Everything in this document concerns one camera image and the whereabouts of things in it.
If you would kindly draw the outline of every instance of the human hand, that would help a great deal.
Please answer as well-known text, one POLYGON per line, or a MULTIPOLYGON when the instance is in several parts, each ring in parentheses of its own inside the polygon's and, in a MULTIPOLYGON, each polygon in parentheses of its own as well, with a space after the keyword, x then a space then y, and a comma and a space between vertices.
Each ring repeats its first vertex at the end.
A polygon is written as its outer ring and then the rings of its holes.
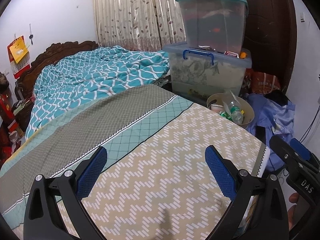
MULTIPOLYGON (((298 193, 293 193, 290 197, 289 197, 289 201, 290 203, 297 203, 299 199, 299 194, 298 193)), ((296 209, 297 205, 293 205, 291 208, 289 208, 288 210, 288 222, 289 222, 289 230, 291 230, 294 226, 293 224, 293 213, 294 210, 296 209)))

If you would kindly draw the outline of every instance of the carved headboard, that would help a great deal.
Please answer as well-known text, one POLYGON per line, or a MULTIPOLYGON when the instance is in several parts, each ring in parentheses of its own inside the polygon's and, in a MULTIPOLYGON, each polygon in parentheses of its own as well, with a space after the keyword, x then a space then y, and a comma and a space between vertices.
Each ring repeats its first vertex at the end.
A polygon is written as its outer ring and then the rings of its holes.
POLYGON ((97 47, 98 45, 95 41, 85 41, 81 44, 79 44, 77 41, 68 41, 63 44, 52 44, 44 53, 40 54, 36 60, 31 63, 31 68, 22 73, 22 75, 18 78, 16 88, 14 89, 16 97, 18 99, 20 98, 18 91, 21 92, 25 99, 32 96, 36 79, 45 66, 50 64, 56 65, 64 57, 74 55, 80 51, 94 50, 97 47))

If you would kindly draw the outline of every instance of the white wall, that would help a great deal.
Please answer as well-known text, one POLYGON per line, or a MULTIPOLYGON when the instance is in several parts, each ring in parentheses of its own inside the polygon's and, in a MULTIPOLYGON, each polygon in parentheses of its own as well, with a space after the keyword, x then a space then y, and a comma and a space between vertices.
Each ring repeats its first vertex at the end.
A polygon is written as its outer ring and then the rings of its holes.
MULTIPOLYGON (((302 0, 293 0, 297 19, 297 51, 294 68, 287 91, 287 97, 296 105, 294 115, 294 137, 301 139, 311 124, 319 107, 320 96, 320 30, 302 0), (305 22, 301 22, 300 13, 304 13, 305 22)), ((320 158, 320 128, 316 119, 304 145, 320 158)), ((282 184, 287 208, 292 204, 288 201, 294 190, 285 182, 282 174, 279 182, 282 184)))
POLYGON ((10 69, 7 79, 15 87, 7 46, 24 35, 29 40, 31 23, 33 46, 30 63, 52 43, 97 41, 93 0, 12 0, 0 17, 0 71, 10 69))

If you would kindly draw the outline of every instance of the red calendar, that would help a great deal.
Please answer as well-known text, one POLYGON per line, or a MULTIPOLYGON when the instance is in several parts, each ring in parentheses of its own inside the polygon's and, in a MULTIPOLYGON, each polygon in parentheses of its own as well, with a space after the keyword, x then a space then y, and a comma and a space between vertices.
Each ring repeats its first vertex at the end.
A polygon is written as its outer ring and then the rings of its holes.
POLYGON ((13 76, 15 79, 18 79, 21 74, 23 72, 25 72, 26 70, 28 70, 30 68, 30 63, 29 63, 29 60, 27 58, 27 55, 25 55, 20 61, 19 63, 16 63, 13 56, 12 56, 12 53, 10 51, 10 47, 14 44, 15 41, 11 42, 8 46, 8 54, 9 54, 9 60, 10 60, 10 66, 11 66, 11 69, 12 69, 12 73, 13 73, 13 76))

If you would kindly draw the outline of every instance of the empty water bottle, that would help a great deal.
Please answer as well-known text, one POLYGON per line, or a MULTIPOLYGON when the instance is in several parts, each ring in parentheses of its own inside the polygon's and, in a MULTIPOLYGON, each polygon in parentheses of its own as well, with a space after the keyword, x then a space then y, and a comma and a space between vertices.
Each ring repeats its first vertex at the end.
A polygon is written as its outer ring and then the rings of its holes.
POLYGON ((242 124, 243 115, 241 113, 241 105, 236 96, 231 92, 225 92, 222 95, 223 106, 226 112, 231 116, 235 124, 242 124))

